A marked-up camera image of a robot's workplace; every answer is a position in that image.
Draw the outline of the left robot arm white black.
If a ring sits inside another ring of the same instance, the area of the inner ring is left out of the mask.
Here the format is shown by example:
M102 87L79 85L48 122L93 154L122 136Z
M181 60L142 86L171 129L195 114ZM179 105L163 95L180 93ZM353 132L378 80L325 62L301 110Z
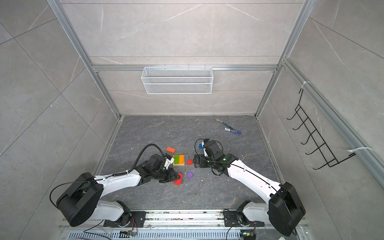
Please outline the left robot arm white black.
M154 154L149 160L124 172L104 176L83 173L69 183L70 186L57 199L56 207L72 227L88 220L102 220L125 227L133 222L131 210L122 201L108 202L101 198L151 180L158 180L161 184L181 180L182 174L170 166L173 162L170 155Z

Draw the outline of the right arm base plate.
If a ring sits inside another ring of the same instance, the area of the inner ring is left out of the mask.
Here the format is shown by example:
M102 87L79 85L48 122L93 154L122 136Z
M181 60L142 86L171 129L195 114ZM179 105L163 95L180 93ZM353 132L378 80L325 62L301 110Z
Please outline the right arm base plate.
M224 223L226 227L264 227L265 223L251 222L243 214L237 211L223 210Z

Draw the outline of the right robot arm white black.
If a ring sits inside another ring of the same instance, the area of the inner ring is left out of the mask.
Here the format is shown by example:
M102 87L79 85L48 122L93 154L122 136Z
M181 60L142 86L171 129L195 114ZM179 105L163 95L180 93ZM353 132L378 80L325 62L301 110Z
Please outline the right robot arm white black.
M306 210L292 184L281 184L264 177L237 156L224 153L219 141L198 139L197 142L204 151L203 154L195 155L194 164L197 168L210 168L215 176L225 175L239 181L266 203L266 206L259 207L252 201L243 202L237 209L239 225L262 222L271 224L284 236L297 234L297 226Z

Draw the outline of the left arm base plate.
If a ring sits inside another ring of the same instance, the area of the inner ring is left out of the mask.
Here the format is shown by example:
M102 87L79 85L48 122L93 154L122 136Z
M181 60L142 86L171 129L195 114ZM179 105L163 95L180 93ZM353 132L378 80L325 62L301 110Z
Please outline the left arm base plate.
M103 227L111 227L111 228L142 228L145 223L147 212L145 211L133 211L130 212L130 215L123 215L123 221L108 221L105 220Z

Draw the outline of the yellow-orange wood block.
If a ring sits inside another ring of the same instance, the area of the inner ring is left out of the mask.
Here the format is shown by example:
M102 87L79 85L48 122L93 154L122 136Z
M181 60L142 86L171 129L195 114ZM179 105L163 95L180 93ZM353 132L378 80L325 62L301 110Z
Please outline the yellow-orange wood block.
M184 155L179 155L179 164L184 165L185 164L185 156Z

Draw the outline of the red arch wood block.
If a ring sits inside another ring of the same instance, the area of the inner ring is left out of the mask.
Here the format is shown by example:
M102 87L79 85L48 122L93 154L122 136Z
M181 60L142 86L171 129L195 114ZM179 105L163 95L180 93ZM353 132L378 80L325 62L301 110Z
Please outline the red arch wood block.
M178 173L179 178L174 181L174 184L177 186L180 186L182 184L183 175L181 173Z

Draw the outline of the green rectangular block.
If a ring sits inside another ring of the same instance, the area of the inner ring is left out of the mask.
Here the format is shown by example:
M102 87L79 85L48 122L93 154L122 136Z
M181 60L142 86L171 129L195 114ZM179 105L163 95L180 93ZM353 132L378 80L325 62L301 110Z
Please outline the green rectangular block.
M174 155L174 165L178 165L180 161L180 156L179 155Z

